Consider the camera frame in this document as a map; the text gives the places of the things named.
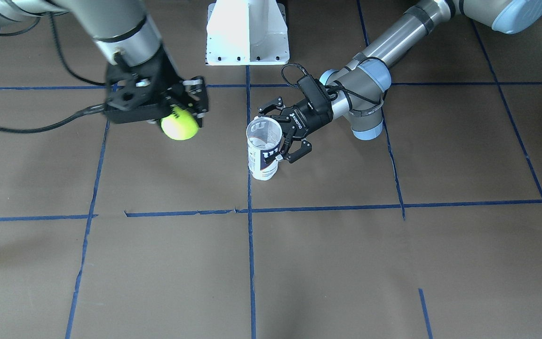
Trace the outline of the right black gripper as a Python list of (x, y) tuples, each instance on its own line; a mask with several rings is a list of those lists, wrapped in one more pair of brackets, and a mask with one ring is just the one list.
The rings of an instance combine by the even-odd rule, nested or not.
[(183, 79), (176, 71), (166, 48), (161, 46), (147, 61), (130, 65), (128, 53), (116, 51), (114, 64), (107, 66), (107, 105), (116, 109), (135, 109), (164, 95), (175, 86), (175, 118), (190, 114), (199, 128), (209, 112), (205, 79)]

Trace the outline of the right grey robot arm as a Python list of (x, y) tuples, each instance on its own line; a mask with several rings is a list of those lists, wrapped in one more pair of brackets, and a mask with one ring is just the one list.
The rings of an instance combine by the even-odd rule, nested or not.
[(104, 102), (72, 119), (102, 114), (114, 124), (202, 127), (209, 109), (205, 80), (179, 75), (142, 0), (0, 0), (0, 29), (48, 18), (60, 51), (58, 16), (70, 17), (105, 63), (103, 79), (93, 82), (104, 88)]

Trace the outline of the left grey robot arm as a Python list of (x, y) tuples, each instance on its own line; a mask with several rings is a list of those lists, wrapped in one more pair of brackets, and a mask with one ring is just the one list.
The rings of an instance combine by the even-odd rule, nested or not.
[(315, 79), (303, 66), (293, 64), (303, 75), (290, 86), (300, 90), (304, 99), (286, 106), (278, 98), (259, 108), (255, 126), (271, 132), (262, 163), (301, 159), (312, 150), (307, 136), (341, 117), (348, 120), (357, 139), (378, 137), (383, 130), (381, 109), (392, 84), (391, 67), (456, 15), (495, 32), (516, 34), (542, 17), (542, 0), (421, 0), (341, 69), (327, 70)]

